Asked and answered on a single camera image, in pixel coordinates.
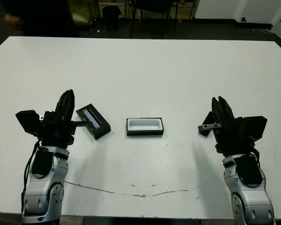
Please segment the dark floor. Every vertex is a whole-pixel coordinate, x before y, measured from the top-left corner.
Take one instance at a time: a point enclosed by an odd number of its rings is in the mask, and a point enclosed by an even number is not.
[[[164,21],[147,20],[136,22],[133,38],[160,39]],[[93,27],[81,30],[82,38],[130,38],[130,20],[121,20],[118,31],[107,31],[104,21],[95,21]],[[164,39],[215,39],[215,40],[258,40],[275,41],[281,47],[281,39],[267,29],[237,28],[232,24],[201,24],[178,22],[174,30],[174,22],[167,26]],[[4,7],[0,0],[0,44],[9,36],[20,36],[20,32],[11,30],[4,23]]]

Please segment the black chair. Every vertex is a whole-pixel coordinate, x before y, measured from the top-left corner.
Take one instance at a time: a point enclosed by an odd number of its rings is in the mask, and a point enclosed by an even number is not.
[[[156,12],[156,13],[161,13],[161,18],[163,18],[163,14],[167,13],[165,25],[163,28],[163,33],[162,33],[162,39],[163,35],[166,29],[166,24],[169,19],[169,13],[170,13],[170,8],[173,5],[173,2],[176,1],[176,15],[175,15],[175,25],[174,28],[176,27],[176,22],[177,22],[177,13],[178,13],[178,0],[132,0],[132,17],[133,17],[133,22],[131,25],[131,31],[130,31],[130,37],[132,38],[132,33],[133,33],[133,25],[135,21],[135,14],[136,14],[136,9],[140,9],[140,17],[142,19],[142,11],[151,11],[151,12]]]

